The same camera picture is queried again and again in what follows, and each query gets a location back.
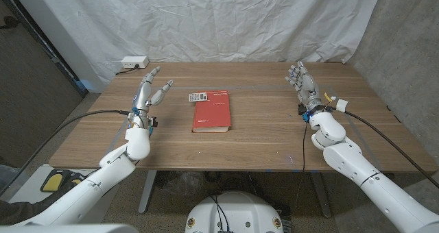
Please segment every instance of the plastic bag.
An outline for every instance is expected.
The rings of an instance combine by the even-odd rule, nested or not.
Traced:
[[[204,186],[202,172],[174,171],[169,175],[163,189],[173,194],[191,196],[196,194]]]
[[[19,168],[12,168],[0,164],[0,189],[3,189],[6,184],[8,184],[10,180],[14,178],[19,170]],[[22,172],[20,176],[18,176],[11,184],[11,186],[7,189],[7,191],[2,195],[2,199],[7,200],[7,198],[11,198],[22,187],[22,185],[26,183],[28,179],[29,176],[25,172]]]

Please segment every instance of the table leg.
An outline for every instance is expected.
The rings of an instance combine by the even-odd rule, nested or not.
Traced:
[[[154,180],[156,179],[157,171],[148,171],[146,175],[145,186],[143,187],[142,197],[139,203],[139,212],[145,213],[148,207],[148,202],[152,195],[152,189],[154,188]]]
[[[310,173],[310,174],[314,184],[314,191],[317,194],[318,202],[320,204],[320,208],[322,209],[323,217],[328,219],[331,217],[332,213],[331,213],[331,208],[329,207],[327,190],[323,184],[322,174],[321,173]]]

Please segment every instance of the blue connector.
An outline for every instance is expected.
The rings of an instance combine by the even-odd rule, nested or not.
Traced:
[[[302,118],[305,122],[307,122],[307,123],[309,122],[308,113],[303,114]]]
[[[137,109],[137,107],[133,107],[132,111],[135,115],[137,115],[137,116],[139,115],[139,109]]]

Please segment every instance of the yellow object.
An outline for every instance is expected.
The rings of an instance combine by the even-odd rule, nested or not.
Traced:
[[[326,93],[324,93],[324,96],[328,99],[329,102],[332,102],[332,99],[328,97]]]
[[[47,180],[46,185],[44,185],[43,190],[44,191],[57,191],[61,185],[61,181],[62,181],[62,175],[55,174]]]

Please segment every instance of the wooden table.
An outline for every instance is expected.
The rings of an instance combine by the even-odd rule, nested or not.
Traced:
[[[155,89],[169,79],[175,83],[162,104],[150,108],[158,127],[151,137],[151,153],[138,163],[151,170],[301,171],[305,123],[297,115],[296,92],[284,80],[290,62],[150,63],[146,69],[118,75],[90,111],[130,110],[141,78],[155,66]],[[347,110],[370,121],[399,145],[424,170],[438,168],[418,141],[398,122],[378,95],[350,65],[305,63],[323,93],[349,101]],[[227,133],[191,133],[195,103],[188,94],[198,90],[229,91],[232,127]],[[369,127],[341,112],[334,117],[363,155],[384,172],[416,169]],[[126,118],[97,114],[82,119],[49,164],[57,168],[92,169],[108,148],[124,140]],[[322,151],[305,139],[305,171],[333,171]]]

